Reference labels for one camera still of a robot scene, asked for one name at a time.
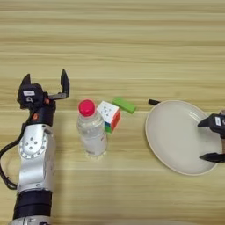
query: plastic bottle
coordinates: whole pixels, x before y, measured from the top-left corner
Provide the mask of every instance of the plastic bottle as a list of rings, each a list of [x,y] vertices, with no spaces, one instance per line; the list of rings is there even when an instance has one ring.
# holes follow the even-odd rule
[[[107,137],[105,122],[95,109],[94,103],[86,99],[79,104],[77,129],[86,152],[91,156],[100,156],[106,151]]]

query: wooden table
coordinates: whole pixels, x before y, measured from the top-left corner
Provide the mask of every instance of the wooden table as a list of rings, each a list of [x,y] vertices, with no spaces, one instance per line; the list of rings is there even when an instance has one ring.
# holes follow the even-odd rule
[[[27,117],[16,101],[26,73],[51,93],[61,88],[62,68],[71,83],[54,117],[53,224],[224,224],[224,165],[179,175],[157,160],[144,134],[149,98],[182,99],[208,113],[224,108],[224,13],[223,0],[0,2],[1,147]],[[106,156],[95,162],[79,141],[77,104],[115,96],[138,110],[122,112]],[[2,162],[17,181],[17,149]],[[0,224],[11,220],[15,200],[0,182]]]

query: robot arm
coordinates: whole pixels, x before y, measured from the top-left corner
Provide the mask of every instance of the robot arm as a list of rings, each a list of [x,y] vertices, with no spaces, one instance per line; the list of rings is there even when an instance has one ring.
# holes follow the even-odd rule
[[[22,109],[30,110],[30,117],[21,135],[0,151],[1,156],[18,144],[21,158],[18,184],[3,173],[1,177],[10,189],[17,189],[17,202],[10,225],[50,225],[52,207],[55,140],[52,131],[55,100],[69,96],[69,80],[65,70],[61,78],[62,93],[48,96],[37,83],[26,76],[18,91]]]

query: round plate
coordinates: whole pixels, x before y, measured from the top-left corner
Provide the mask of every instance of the round plate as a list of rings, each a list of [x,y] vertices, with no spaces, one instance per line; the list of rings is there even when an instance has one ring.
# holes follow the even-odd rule
[[[146,120],[146,135],[155,155],[172,170],[201,175],[216,163],[200,159],[206,153],[221,153],[221,139],[208,127],[198,127],[207,115],[183,101],[156,105]]]

